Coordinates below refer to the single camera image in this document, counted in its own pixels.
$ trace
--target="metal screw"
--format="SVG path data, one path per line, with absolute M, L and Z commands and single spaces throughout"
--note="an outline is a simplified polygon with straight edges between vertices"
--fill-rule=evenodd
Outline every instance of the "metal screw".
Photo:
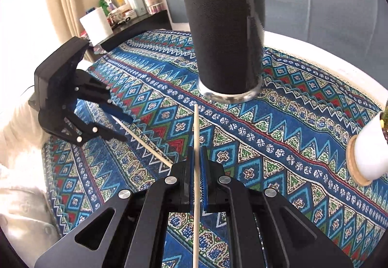
M 274 196 L 276 196 L 276 190 L 272 189 L 272 188 L 268 188 L 264 191 L 265 195 L 267 197 L 270 197 L 270 198 L 273 198 Z
M 121 199 L 127 199 L 127 198 L 129 198 L 130 195 L 131 195 L 131 192 L 127 189 L 121 190 L 119 192 L 119 198 L 121 198 Z
M 177 178 L 174 177 L 174 176 L 168 176 L 168 177 L 164 180 L 164 182 L 165 182 L 166 184 L 168 184 L 168 185 L 173 185 L 173 184 L 175 184 L 177 181 L 178 181 Z
M 228 184 L 232 181 L 229 176 L 221 176 L 218 180 L 222 184 Z

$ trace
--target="blue patterned tablecloth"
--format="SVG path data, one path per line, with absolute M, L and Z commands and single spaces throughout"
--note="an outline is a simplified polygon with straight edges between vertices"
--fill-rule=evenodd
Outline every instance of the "blue patterned tablecloth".
M 357 186 L 345 149 L 379 109 L 341 79 L 295 57 L 265 48 L 263 64 L 260 96 L 232 105 L 199 94 L 189 33 L 146 32 L 89 72 L 135 116 L 131 129 L 173 163 L 193 143 L 197 103 L 200 139 L 210 158 L 247 187 L 277 189 L 359 267 L 388 225 L 388 179 Z M 80 101 L 76 112 L 127 134 L 93 103 Z M 126 143 L 97 138 L 82 148 L 53 137 L 45 144 L 48 198 L 63 235 L 122 188 L 143 190 L 168 174 L 167 166 L 127 136 Z M 191 266 L 192 241 L 192 216 L 170 214 L 163 267 Z M 230 266 L 223 213 L 202 213 L 200 261 L 201 267 Z

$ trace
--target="white pot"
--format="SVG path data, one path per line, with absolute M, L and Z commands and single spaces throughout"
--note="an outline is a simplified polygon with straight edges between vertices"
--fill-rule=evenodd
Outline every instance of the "white pot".
M 388 172 L 388 144 L 380 125 L 381 113 L 362 128 L 354 144 L 357 168 L 370 181 Z

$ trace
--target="wooden stick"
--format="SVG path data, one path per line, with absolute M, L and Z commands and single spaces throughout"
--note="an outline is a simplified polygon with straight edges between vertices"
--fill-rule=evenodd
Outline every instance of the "wooden stick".
M 194 105 L 194 238 L 193 268 L 199 265 L 199 215 L 201 203 L 201 184 L 199 178 L 199 113 L 198 104 Z
M 161 156 L 157 151 L 155 151 L 152 147 L 150 147 L 147 143 L 145 143 L 141 138 L 139 138 L 132 130 L 130 130 L 124 123 L 122 123 L 119 119 L 112 116 L 119 125 L 121 125 L 125 131 L 127 131 L 130 135 L 135 138 L 137 142 L 139 142 L 142 146 L 146 148 L 147 151 L 151 152 L 153 156 L 155 156 L 159 161 L 161 161 L 163 164 L 167 165 L 171 168 L 172 163 L 166 160 L 163 156 Z

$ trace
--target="black cup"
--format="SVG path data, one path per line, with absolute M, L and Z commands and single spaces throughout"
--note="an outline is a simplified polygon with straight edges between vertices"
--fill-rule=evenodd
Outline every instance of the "black cup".
M 238 95 L 237 99 L 210 98 L 226 103 L 254 98 L 262 85 L 264 0 L 184 2 L 197 58 L 199 91 L 208 98 L 204 91 Z

